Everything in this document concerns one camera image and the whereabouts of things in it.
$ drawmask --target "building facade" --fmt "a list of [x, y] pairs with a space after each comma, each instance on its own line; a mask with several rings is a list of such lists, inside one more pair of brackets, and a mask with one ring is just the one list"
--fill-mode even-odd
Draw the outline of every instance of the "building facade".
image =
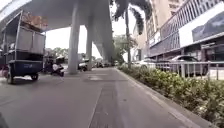
[[155, 32], [176, 13], [184, 0], [149, 0], [152, 5], [152, 16], [146, 21], [147, 36], [152, 37]]
[[188, 0], [156, 34], [147, 41], [152, 58], [184, 54], [205, 61], [224, 60], [224, 3]]
[[132, 60], [142, 60], [148, 52], [147, 52], [147, 32], [146, 32], [146, 23], [144, 22], [144, 29], [141, 35], [138, 33], [137, 25], [135, 25], [133, 30], [133, 38], [136, 40], [137, 46], [134, 48], [134, 53], [132, 56]]
[[146, 43], [148, 38], [155, 37], [154, 42], [160, 40], [160, 34], [157, 30], [176, 13], [184, 0], [149, 0], [149, 2], [152, 5], [152, 16], [144, 22], [145, 27], [142, 35], [138, 34], [136, 25], [133, 30], [134, 39], [136, 39], [138, 44], [133, 56], [135, 60], [141, 60], [149, 56], [149, 46]]

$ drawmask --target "metal fence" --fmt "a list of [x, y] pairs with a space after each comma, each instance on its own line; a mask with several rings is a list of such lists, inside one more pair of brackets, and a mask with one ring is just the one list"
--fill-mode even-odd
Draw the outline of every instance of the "metal fence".
[[182, 77], [224, 80], [224, 61], [150, 63], [147, 67], [175, 72]]

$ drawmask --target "overpass support column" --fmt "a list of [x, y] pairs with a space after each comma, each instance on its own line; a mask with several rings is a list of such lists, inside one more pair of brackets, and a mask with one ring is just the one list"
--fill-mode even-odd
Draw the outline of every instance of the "overpass support column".
[[69, 74], [78, 73], [78, 43], [79, 43], [79, 14], [78, 4], [75, 4], [72, 14], [72, 24], [69, 40], [69, 54], [68, 54], [68, 72]]
[[93, 28], [92, 24], [87, 27], [87, 41], [86, 41], [86, 56], [89, 59], [87, 70], [92, 70], [92, 42], [93, 42]]

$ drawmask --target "elevated highway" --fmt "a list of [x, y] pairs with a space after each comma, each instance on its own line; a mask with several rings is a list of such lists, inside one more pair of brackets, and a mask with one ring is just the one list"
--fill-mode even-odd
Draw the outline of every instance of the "elevated highway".
[[46, 18], [47, 30], [71, 26], [68, 63], [71, 74], [77, 73], [80, 25], [87, 28], [87, 57], [92, 56], [94, 42], [103, 58], [112, 61], [114, 46], [109, 0], [13, 0], [0, 10], [0, 28], [21, 10]]

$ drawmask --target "asphalt road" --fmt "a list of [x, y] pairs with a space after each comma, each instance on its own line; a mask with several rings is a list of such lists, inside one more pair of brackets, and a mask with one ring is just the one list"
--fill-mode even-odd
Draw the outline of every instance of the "asphalt road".
[[185, 128], [112, 68], [0, 83], [9, 128]]

